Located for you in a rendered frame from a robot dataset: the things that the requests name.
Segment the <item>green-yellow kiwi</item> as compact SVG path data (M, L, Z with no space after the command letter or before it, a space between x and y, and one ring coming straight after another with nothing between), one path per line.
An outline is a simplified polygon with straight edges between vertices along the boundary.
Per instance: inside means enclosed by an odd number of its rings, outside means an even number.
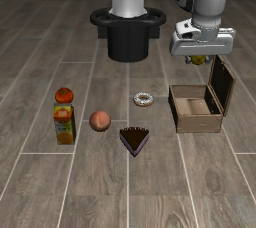
M205 62L206 57L204 55L196 55L191 57L191 62L194 65L201 65Z

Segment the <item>wooden box lid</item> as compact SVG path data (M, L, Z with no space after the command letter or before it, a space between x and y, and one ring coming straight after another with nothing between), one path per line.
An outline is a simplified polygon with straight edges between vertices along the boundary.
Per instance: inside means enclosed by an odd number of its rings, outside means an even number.
M213 59L204 98L211 114L226 116L235 84L235 77L224 59Z

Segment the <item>wooden box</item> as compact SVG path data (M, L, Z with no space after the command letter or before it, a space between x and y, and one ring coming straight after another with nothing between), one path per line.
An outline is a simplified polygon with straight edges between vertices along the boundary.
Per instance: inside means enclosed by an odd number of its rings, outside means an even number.
M168 102L178 134L220 131L223 115L207 85L170 85Z

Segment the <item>white frosted donut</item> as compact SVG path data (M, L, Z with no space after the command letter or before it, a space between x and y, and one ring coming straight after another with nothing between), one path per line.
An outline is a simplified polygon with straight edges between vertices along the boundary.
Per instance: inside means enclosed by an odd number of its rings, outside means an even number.
M138 92L133 97L133 102L140 107L148 107L153 104L154 98L147 92Z

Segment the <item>chocolate cake wedge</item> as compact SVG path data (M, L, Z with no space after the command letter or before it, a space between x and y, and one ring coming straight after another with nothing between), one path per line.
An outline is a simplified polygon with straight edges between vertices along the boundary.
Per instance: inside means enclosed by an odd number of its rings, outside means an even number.
M121 129L119 134L122 143L134 157L149 139L149 130L141 127L126 127Z

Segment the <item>pink peach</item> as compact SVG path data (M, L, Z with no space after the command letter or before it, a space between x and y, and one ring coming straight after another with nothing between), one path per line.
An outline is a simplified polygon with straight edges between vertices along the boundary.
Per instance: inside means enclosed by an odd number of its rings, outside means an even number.
M94 131L104 132L110 127L111 118L104 111L96 111L91 114L89 124Z

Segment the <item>red tomato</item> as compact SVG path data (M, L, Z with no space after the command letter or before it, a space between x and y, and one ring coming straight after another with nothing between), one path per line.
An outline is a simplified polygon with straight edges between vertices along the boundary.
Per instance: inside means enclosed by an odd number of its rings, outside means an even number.
M71 103L74 99L73 92L66 87L59 88L55 93L55 100L58 103L66 104Z

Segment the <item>orange juice carton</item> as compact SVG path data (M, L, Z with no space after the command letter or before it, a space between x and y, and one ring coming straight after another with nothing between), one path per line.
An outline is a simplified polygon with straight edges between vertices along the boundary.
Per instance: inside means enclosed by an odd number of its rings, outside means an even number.
M57 143L72 145L76 140L74 108L71 104L54 104L54 125Z

